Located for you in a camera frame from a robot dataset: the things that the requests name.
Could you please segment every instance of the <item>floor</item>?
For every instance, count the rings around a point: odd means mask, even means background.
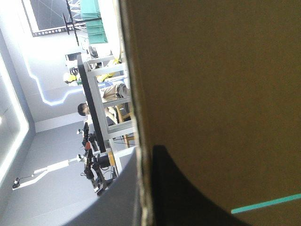
[[[77,122],[37,133],[21,175],[16,177],[31,175],[34,170],[83,154],[82,137],[76,134],[82,126],[82,122]],[[124,144],[116,147],[125,149]],[[129,156],[120,157],[122,168]],[[75,163],[13,191],[0,226],[58,226],[73,219],[97,199],[90,182],[80,176],[83,167],[83,163]]]

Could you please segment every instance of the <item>man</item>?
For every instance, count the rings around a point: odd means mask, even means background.
[[[129,96],[128,88],[123,83],[102,88],[102,89],[100,89],[100,93],[101,93],[103,102],[112,101],[112,100],[116,100],[118,98]],[[125,111],[127,113],[129,113],[128,103],[124,103],[123,106],[124,106]],[[90,119],[90,117],[89,117],[90,110],[86,103],[79,104],[77,110],[80,115],[88,116],[86,119],[86,121],[90,121],[90,122],[88,122],[88,124],[92,123],[92,119]],[[117,112],[115,111],[114,107],[106,107],[104,111],[105,111],[106,116],[109,117],[115,124],[118,123]]]

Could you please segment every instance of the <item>teal line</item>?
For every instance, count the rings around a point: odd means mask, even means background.
[[[241,213],[241,212],[245,212],[245,211],[249,211],[249,210],[255,210],[255,209],[259,209],[259,208],[263,208],[263,207],[267,207],[267,206],[271,206],[271,205],[276,205],[276,204],[283,203],[283,202],[289,202],[289,201],[296,200],[296,199],[301,199],[301,194],[294,194],[294,195],[283,197],[280,199],[274,199],[274,200],[267,201],[267,202],[260,202],[258,204],[253,204],[253,205],[249,205],[249,206],[236,208],[236,209],[231,210],[231,213],[235,214],[235,213]]]

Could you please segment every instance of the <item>black hair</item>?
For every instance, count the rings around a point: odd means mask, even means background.
[[[86,116],[86,113],[84,113],[84,109],[86,108],[87,104],[86,103],[81,103],[77,106],[77,112],[81,115],[81,116]]]

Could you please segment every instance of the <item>wall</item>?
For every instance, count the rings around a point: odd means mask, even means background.
[[[20,176],[83,154],[82,136],[76,134],[82,127],[83,122],[77,122],[37,133],[23,160]],[[119,150],[125,147],[116,146]],[[127,164],[126,158],[123,157],[122,167]],[[83,170],[84,164],[77,162],[48,173],[36,184],[13,191],[0,226],[59,226],[78,216],[96,201],[91,183],[80,176]]]
[[[18,77],[17,77],[16,71],[15,71],[14,65],[12,63],[12,60],[10,58],[8,49],[4,42],[1,30],[0,30],[0,53],[2,55],[5,65],[6,65],[8,74],[12,81],[12,84],[14,86],[19,103],[20,103],[22,110],[29,123],[29,131],[28,131],[21,147],[18,150],[15,159],[12,161],[10,168],[7,172],[7,175],[3,179],[3,183],[0,188],[0,194],[1,194],[0,195],[0,216],[2,216],[2,213],[8,203],[10,194],[12,193],[11,186],[12,186],[13,180],[17,177],[17,175],[19,175],[20,169],[23,165],[23,162],[27,155],[28,149],[31,146],[33,137],[35,135],[35,127],[34,127],[34,121],[32,119],[32,115],[31,115],[29,107],[27,105],[22,87],[18,80]],[[8,107],[7,106],[8,98],[5,98],[4,90],[0,90],[0,91],[1,91],[0,108],[6,109]],[[4,157],[3,153],[5,153],[5,148],[4,148],[5,145],[10,144],[10,142],[12,142],[12,140],[15,138],[16,132],[18,131],[18,125],[16,125],[17,120],[12,117],[12,116],[14,116],[14,113],[11,112],[11,108],[9,108],[9,110],[7,111],[6,116],[7,116],[6,119],[8,119],[8,121],[3,122],[3,124],[0,125],[1,131],[3,131],[2,126],[8,127],[7,128],[8,130],[6,131],[6,136],[5,137],[0,136],[0,144],[2,147],[1,158],[0,158],[1,161],[3,160],[3,157]]]
[[[76,112],[77,103],[84,101],[81,92],[68,96],[62,105],[49,106],[43,102],[36,81],[29,76],[39,79],[45,99],[50,102],[61,100],[67,91],[78,89],[68,87],[63,81],[63,74],[68,72],[64,55],[83,51],[77,46],[74,34],[33,38],[19,0],[2,2],[0,13],[0,27],[34,121]]]

